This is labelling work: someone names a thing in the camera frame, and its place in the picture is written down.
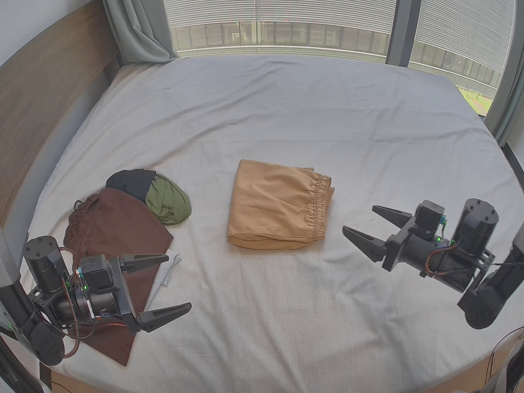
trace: brown shorts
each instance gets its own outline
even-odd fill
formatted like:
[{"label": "brown shorts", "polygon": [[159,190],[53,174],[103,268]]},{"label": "brown shorts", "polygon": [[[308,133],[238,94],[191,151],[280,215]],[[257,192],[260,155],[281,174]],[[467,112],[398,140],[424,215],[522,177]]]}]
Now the brown shorts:
[{"label": "brown shorts", "polygon": [[312,168],[241,160],[227,241],[249,249],[297,249],[324,239],[334,190],[331,178]]}]

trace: gray curtain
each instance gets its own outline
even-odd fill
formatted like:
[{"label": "gray curtain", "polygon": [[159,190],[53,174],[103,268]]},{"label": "gray curtain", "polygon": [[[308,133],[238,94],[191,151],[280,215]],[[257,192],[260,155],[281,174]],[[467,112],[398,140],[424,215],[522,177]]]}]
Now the gray curtain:
[{"label": "gray curtain", "polygon": [[524,0],[515,0],[514,29],[501,84],[484,124],[500,146],[524,103]]},{"label": "gray curtain", "polygon": [[163,0],[102,0],[124,64],[168,62],[173,49]]}]

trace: wooden bed frame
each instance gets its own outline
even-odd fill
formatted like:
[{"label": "wooden bed frame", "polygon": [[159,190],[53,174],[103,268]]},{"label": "wooden bed frame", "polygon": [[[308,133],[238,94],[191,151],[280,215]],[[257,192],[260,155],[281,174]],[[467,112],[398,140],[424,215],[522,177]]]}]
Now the wooden bed frame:
[{"label": "wooden bed frame", "polygon": [[7,245],[18,265],[38,197],[120,68],[117,55],[102,1],[94,0],[0,67],[0,248]]}]

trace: wooden headboard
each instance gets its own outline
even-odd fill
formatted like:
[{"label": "wooden headboard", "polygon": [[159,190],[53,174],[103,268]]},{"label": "wooden headboard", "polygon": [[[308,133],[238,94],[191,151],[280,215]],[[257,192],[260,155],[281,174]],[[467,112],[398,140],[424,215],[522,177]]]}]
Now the wooden headboard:
[{"label": "wooden headboard", "polygon": [[103,4],[94,0],[0,67],[0,227],[48,137],[117,54]]}]

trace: white cloth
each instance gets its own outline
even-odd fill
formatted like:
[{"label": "white cloth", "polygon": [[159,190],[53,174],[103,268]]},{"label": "white cloth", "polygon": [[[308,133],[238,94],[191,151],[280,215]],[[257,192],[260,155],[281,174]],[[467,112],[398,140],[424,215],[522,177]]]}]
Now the white cloth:
[{"label": "white cloth", "polygon": [[[325,240],[270,253],[228,244],[241,158],[331,176]],[[420,391],[488,356],[524,321],[523,286],[477,331],[456,305],[460,293],[406,264],[387,272],[342,235],[348,225],[386,239],[397,229],[373,204],[413,212],[429,199],[445,206],[451,236],[476,197],[500,215],[488,248],[506,258],[524,195],[443,76],[314,56],[140,66],[82,124],[40,196],[30,236],[62,239],[76,200],[134,168],[161,170],[191,199],[191,217],[167,227],[184,260],[151,305],[193,307],[138,333],[127,367],[84,344],[56,367],[107,392]]]},{"label": "white cloth", "polygon": [[153,285],[151,286],[151,291],[149,292],[149,297],[147,298],[147,303],[144,310],[149,310],[149,305],[151,304],[153,298],[157,295],[158,289],[161,285],[164,287],[169,286],[173,267],[182,260],[180,253],[175,253],[171,249],[167,249],[166,255],[169,256],[169,260],[161,263],[158,267],[158,271],[154,277]]}]

